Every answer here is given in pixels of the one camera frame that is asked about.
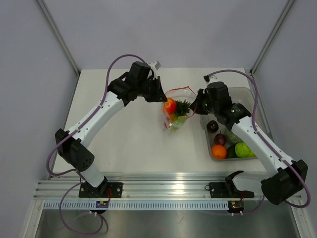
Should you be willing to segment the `red chili pepper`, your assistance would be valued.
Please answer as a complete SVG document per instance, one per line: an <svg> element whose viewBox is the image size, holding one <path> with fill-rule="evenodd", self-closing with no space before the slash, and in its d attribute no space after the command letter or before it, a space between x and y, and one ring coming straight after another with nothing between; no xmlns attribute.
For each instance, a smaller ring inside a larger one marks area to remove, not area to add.
<svg viewBox="0 0 317 238"><path fill-rule="evenodd" d="M173 122L172 122L171 117L170 117L169 115L163 116L163 126L164 126L164 129L170 130L172 124L173 124Z"/></svg>

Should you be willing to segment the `plastic pineapple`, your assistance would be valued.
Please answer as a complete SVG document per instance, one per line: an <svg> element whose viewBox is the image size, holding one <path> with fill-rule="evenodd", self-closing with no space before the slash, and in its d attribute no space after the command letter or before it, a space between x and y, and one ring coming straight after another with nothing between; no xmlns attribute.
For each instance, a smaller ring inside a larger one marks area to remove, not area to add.
<svg viewBox="0 0 317 238"><path fill-rule="evenodd" d="M174 122L180 116L186 116L189 114L190 111L190 102L184 100L175 100L177 103L177 108L173 114L168 114L171 117L172 122Z"/></svg>

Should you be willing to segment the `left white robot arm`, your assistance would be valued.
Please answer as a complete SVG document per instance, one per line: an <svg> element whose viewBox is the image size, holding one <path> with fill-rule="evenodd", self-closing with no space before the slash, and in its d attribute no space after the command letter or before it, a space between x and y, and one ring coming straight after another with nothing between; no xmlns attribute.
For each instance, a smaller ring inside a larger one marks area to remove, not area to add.
<svg viewBox="0 0 317 238"><path fill-rule="evenodd" d="M132 63L129 71L108 85L106 96L75 126L55 133L59 156L83 178L81 198L121 197L123 184L108 182L95 165L95 156L88 147L104 125L137 97L143 97L148 103L167 101L158 76L159 68L158 61Z"/></svg>

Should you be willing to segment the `red tomato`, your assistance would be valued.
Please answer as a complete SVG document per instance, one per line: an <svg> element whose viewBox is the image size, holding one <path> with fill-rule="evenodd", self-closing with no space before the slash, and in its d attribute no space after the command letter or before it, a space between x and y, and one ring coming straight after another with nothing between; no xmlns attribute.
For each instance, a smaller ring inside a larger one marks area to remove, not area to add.
<svg viewBox="0 0 317 238"><path fill-rule="evenodd" d="M167 101L164 102L162 110L164 113L168 113L170 115L175 112L176 108L177 108L176 101L172 98L168 98Z"/></svg>

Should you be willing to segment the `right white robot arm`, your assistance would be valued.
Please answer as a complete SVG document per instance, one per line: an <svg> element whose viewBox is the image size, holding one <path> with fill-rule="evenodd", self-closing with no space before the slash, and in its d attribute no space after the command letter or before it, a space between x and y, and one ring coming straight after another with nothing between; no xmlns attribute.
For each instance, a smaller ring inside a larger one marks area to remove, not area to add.
<svg viewBox="0 0 317 238"><path fill-rule="evenodd" d="M303 160L293 160L263 133L253 115L242 104L232 102L223 82L212 82L205 89L199 89L190 109L198 115L214 115L218 123L241 138L255 153L268 174L259 185L268 201L279 205L304 190L306 203L293 206L306 208L310 205L311 194L305 183L308 165Z"/></svg>

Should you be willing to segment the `green grape bunch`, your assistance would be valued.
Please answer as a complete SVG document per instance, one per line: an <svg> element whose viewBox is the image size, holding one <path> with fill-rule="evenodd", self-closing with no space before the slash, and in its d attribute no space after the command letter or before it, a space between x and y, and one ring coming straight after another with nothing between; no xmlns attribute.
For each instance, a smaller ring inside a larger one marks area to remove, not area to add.
<svg viewBox="0 0 317 238"><path fill-rule="evenodd" d="M183 124L186 122L187 117L186 116L180 116L178 117L171 125L170 131L176 132L179 130Z"/></svg>

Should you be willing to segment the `clear orange zip top bag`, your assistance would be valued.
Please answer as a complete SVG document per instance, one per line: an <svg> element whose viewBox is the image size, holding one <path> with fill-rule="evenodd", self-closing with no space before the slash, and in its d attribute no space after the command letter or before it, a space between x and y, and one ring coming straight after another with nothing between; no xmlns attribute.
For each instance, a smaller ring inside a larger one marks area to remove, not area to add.
<svg viewBox="0 0 317 238"><path fill-rule="evenodd" d="M189 86L186 86L170 89L165 96L167 102L161 105L163 130L176 132L195 114L190 106L197 95Z"/></svg>

